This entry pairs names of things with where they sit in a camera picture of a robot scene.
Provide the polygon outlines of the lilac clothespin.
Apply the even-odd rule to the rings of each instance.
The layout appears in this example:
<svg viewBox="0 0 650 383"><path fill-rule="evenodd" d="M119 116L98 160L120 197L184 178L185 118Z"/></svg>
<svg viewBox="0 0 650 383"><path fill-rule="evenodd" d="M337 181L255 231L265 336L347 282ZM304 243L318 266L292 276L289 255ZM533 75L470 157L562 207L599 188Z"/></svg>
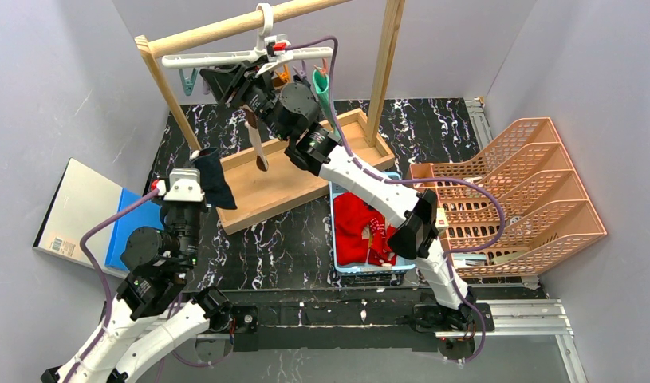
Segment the lilac clothespin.
<svg viewBox="0 0 650 383"><path fill-rule="evenodd" d="M309 74L308 74L307 65L305 61L301 60L300 65L296 65L293 67L293 71L294 71L293 79L295 81L309 83Z"/></svg>

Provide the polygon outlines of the mint green patterned sock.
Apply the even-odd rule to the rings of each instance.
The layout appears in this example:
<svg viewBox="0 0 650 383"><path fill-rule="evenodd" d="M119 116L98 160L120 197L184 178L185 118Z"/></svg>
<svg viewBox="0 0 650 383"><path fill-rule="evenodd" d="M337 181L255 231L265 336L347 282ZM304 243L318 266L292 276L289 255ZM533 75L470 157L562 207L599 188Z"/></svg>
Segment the mint green patterned sock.
<svg viewBox="0 0 650 383"><path fill-rule="evenodd" d="M336 123L334 121L335 115L332 112L329 99L329 75L323 74L320 70L315 69L312 73L311 81L321 106L322 114L332 126L333 131L336 131Z"/></svg>

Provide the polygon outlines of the coral clothespin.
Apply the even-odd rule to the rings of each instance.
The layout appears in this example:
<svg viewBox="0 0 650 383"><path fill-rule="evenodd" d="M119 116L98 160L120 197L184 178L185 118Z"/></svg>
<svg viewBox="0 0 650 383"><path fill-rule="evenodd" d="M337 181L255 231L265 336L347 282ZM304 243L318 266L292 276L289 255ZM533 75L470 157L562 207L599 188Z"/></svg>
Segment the coral clothespin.
<svg viewBox="0 0 650 383"><path fill-rule="evenodd" d="M327 77L329 75L329 66L326 58L322 58L321 65L314 65L314 68L323 77Z"/></svg>

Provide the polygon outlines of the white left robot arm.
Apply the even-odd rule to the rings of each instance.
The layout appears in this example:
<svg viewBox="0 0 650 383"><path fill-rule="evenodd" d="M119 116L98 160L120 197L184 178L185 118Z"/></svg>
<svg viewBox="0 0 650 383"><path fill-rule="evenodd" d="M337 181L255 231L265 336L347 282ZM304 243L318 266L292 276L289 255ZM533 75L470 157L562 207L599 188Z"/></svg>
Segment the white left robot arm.
<svg viewBox="0 0 650 383"><path fill-rule="evenodd" d="M71 360L47 369L41 381L135 382L187 339L230 328L232 305L215 286L151 328L187 285L205 210L202 202L165 201L160 208L163 228L139 227L130 234L121 255L129 273L100 325Z"/></svg>

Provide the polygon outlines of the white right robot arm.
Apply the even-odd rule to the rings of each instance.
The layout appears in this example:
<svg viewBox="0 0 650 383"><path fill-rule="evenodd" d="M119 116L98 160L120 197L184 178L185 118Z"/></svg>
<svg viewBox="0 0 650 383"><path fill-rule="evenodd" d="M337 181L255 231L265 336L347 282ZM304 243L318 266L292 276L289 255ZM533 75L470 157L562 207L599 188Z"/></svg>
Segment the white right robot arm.
<svg viewBox="0 0 650 383"><path fill-rule="evenodd" d="M438 305L458 310L466 304L468 286L456 275L439 240L448 224L435 191L417 191L391 180L353 154L343 134L319 122L317 97L302 81L277 89L271 74L244 64L199 73L218 102L249 110L284 140L285 154L297 168L342 186L381 213L395 228L390 249L415 262Z"/></svg>

